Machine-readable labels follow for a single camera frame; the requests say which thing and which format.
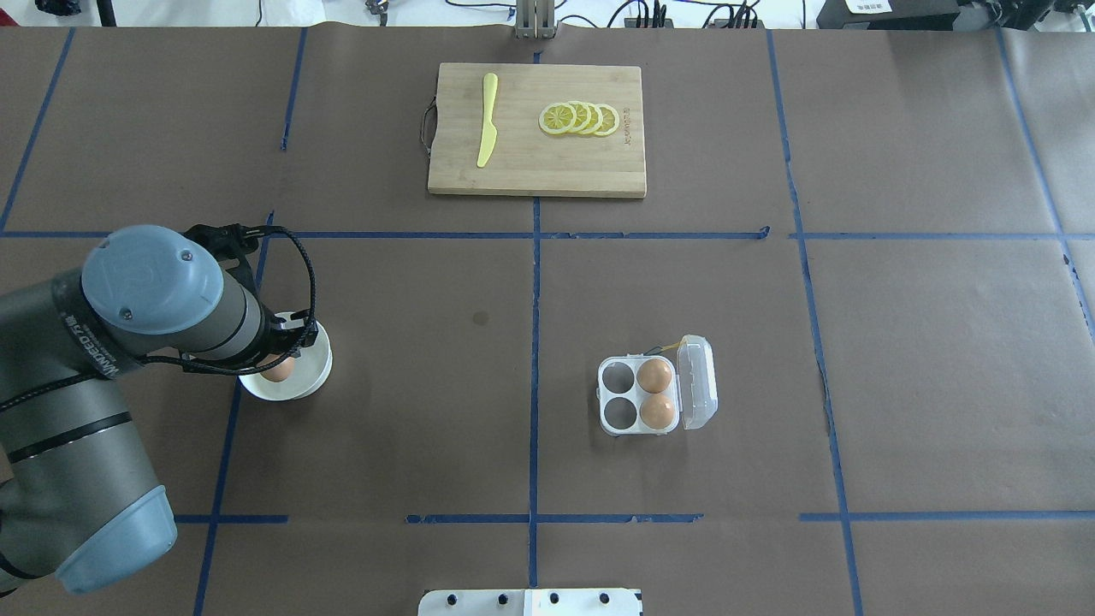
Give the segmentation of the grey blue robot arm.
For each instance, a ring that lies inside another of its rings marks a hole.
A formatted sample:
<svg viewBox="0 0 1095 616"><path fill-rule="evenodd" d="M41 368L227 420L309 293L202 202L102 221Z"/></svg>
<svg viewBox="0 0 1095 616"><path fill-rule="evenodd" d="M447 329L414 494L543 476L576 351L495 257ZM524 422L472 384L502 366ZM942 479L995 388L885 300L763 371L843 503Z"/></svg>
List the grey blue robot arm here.
<svg viewBox="0 0 1095 616"><path fill-rule="evenodd" d="M309 305L290 319L262 303L247 261L284 235L306 266ZM162 558L178 537L118 382L152 365L242 377L316 342L316 274L284 226L125 226L79 268L3 297L1 589L55 577L104 589Z"/></svg>

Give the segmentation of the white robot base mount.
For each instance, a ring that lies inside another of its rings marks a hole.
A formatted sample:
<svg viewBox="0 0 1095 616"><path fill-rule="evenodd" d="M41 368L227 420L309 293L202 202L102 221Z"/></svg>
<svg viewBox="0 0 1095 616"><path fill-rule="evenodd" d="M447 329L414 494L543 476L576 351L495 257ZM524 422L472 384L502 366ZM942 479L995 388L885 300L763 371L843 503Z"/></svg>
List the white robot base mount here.
<svg viewBox="0 0 1095 616"><path fill-rule="evenodd" d="M642 615L639 589L435 589L418 615Z"/></svg>

